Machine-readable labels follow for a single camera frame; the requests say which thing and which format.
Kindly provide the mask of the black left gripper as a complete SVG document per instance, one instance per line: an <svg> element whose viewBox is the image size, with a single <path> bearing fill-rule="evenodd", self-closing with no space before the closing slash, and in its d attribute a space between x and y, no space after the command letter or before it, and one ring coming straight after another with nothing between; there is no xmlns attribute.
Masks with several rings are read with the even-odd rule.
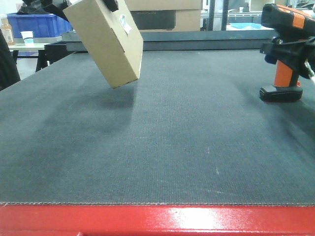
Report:
<svg viewBox="0 0 315 236"><path fill-rule="evenodd" d="M103 0L103 3L111 12L119 10L119 4L117 0ZM22 6L17 11L17 14L54 14L69 22L63 10L70 5L71 3L69 0L24 0Z"/></svg>

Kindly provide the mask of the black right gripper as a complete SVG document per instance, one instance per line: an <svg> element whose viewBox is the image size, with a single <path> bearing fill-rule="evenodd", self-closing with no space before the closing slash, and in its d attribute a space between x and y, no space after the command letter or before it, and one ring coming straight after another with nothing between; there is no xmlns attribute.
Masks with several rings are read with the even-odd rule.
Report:
<svg viewBox="0 0 315 236"><path fill-rule="evenodd" d="M275 64L284 63L298 75L306 79L315 78L315 38L295 42L277 43L277 39L264 43L260 52L265 55L265 61Z"/></svg>

